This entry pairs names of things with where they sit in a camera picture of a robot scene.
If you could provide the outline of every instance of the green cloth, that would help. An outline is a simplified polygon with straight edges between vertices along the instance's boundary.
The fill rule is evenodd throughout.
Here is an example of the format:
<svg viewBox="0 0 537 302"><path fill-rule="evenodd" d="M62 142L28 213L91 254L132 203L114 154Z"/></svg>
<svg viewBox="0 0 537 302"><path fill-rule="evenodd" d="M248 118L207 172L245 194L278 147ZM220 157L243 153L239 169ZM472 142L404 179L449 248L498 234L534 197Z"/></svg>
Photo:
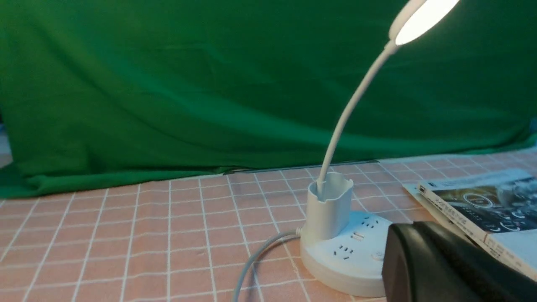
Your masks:
<svg viewBox="0 0 537 302"><path fill-rule="evenodd" d="M0 197L319 164L405 0L1 0ZM461 1L404 46L335 161L528 146L537 3Z"/></svg>

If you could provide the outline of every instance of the magazine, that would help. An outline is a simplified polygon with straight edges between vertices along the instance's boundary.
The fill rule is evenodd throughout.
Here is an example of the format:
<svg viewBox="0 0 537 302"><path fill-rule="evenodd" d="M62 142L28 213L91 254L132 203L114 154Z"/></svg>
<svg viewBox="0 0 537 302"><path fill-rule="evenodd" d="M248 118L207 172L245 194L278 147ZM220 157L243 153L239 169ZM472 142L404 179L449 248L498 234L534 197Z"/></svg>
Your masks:
<svg viewBox="0 0 537 302"><path fill-rule="evenodd" d="M489 254L537 281L537 179L521 169L421 181L420 193Z"/></svg>

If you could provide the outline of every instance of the white plastic base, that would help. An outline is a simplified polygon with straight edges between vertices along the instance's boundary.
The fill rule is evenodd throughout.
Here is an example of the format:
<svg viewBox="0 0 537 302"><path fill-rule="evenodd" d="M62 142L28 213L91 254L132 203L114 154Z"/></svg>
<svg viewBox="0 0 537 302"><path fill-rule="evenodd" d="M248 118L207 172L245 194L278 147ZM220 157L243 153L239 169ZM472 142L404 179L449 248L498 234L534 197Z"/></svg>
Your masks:
<svg viewBox="0 0 537 302"><path fill-rule="evenodd" d="M390 221L351 212L353 183L339 173L326 177L324 201L316 184L308 192L300 253L309 272L327 286L353 296L385 296L382 264Z"/></svg>

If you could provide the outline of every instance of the book spine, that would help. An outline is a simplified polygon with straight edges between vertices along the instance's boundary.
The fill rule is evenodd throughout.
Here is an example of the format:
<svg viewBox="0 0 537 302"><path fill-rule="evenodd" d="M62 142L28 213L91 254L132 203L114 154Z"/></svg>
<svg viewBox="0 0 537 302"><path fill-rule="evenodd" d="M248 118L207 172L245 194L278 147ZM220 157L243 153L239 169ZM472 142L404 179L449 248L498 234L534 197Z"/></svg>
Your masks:
<svg viewBox="0 0 537 302"><path fill-rule="evenodd" d="M508 267L528 276L523 271L521 271L514 262L510 261L504 254L499 253L495 248L491 248L485 243L486 233L473 222L469 221L461 214L458 214L458 211L455 210L450 204L445 202L443 199L438 197L434 192L428 190L426 187L419 184L419 191L430 203L435 205L447 218L454 222L465 234L467 234L474 242L476 242L485 252L491 255L496 260L502 262ZM472 232L470 228L476 229L477 232Z"/></svg>
<svg viewBox="0 0 537 302"><path fill-rule="evenodd" d="M500 257L509 261L515 270L528 276L532 280L537 281L537 271L527 265L526 262L520 259L520 257L518 257L515 253L504 247L503 244L499 243L493 236L487 236L485 244L491 249L495 250Z"/></svg>
<svg viewBox="0 0 537 302"><path fill-rule="evenodd" d="M470 236L473 240L481 240L485 242L487 233L479 228L475 223L467 219L464 215L459 213L454 207L452 207L445 200L436 195L433 191L429 190L421 183L418 184L419 192L434 204L445 216L447 216L453 223L455 223L465 234Z"/></svg>

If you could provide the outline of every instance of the gray cable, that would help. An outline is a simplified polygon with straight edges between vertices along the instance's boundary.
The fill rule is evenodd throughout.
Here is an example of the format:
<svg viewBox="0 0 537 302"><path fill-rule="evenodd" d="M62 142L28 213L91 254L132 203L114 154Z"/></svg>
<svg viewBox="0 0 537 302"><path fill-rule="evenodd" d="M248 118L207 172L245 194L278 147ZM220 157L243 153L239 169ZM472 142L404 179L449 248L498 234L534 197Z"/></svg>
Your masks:
<svg viewBox="0 0 537 302"><path fill-rule="evenodd" d="M246 274L248 273L248 270L250 269L250 266L254 263L254 261L267 249L270 245L278 241L279 239L282 239L284 237L288 236L298 236L297 230L294 231L287 231L279 233L278 235L268 239L265 244L260 247L253 255L248 258L248 261L246 261L246 264L244 265L244 268L242 269L241 275L238 278L237 286L235 287L235 291L233 292L233 300L232 302L238 302L238 295L241 293L241 287L242 283L244 282L244 278L246 277Z"/></svg>

